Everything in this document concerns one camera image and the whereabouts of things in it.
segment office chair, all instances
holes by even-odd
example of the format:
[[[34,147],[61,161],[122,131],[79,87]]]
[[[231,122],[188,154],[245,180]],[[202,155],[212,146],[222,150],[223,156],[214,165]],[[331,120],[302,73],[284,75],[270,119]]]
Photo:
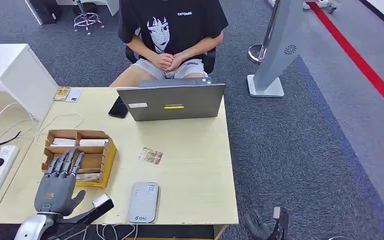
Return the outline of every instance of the office chair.
[[[132,63],[136,63],[136,61],[138,60],[135,56],[135,53],[133,52],[132,49],[130,49],[130,47],[126,46],[126,49],[125,49],[125,54],[126,54],[126,58]],[[213,48],[211,49],[210,51],[208,51],[204,57],[204,59],[202,60],[202,63],[204,64],[204,71],[207,73],[207,74],[210,74],[213,72],[214,70],[214,64],[216,63],[216,48]]]
[[[101,28],[105,28],[98,14],[95,12],[87,12],[81,0],[73,0],[73,2],[77,3],[80,10],[79,15],[74,18],[74,32],[79,31],[77,27],[85,27],[87,35],[90,35],[89,26],[95,23],[99,23]]]

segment black smartphone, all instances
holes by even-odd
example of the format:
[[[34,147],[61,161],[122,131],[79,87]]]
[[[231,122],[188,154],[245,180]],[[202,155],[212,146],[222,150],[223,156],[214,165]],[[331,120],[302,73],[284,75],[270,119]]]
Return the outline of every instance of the black smartphone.
[[[124,119],[129,110],[122,101],[120,97],[115,100],[114,105],[112,105],[111,110],[109,110],[108,115],[115,118]]]

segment clasped hands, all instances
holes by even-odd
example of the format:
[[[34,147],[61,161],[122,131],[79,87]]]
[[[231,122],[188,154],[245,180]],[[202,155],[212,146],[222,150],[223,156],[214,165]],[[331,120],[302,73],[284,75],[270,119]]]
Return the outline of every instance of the clasped hands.
[[[148,60],[158,69],[161,69],[164,72],[171,72],[176,70],[180,64],[186,60],[186,56],[181,52],[175,55],[160,53],[155,54]]]

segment cardboard box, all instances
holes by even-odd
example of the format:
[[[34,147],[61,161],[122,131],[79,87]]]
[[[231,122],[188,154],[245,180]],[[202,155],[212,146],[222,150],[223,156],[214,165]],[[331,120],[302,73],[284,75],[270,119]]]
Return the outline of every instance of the cardboard box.
[[[107,186],[117,150],[110,136],[103,131],[96,130],[50,130],[46,137],[46,148],[44,149],[46,159],[40,167],[42,172],[48,170],[48,166],[54,157],[60,156],[63,152],[70,151],[72,148],[72,146],[51,146],[55,138],[75,140],[74,147],[77,149],[77,152],[74,155],[74,159],[79,152],[84,153],[77,172],[78,174],[100,173],[98,180],[77,181],[75,184],[77,187],[105,188]],[[108,139],[108,142],[104,146],[80,146],[79,142],[82,139]]]

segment speaker grille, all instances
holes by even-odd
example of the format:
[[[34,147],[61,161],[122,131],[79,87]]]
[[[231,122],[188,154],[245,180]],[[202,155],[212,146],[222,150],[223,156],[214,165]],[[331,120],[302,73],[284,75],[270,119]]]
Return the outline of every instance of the speaker grille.
[[[285,53],[285,55],[293,55],[296,51],[297,51],[297,46],[296,45],[288,45],[287,47],[285,47],[285,49],[283,50],[283,52]]]

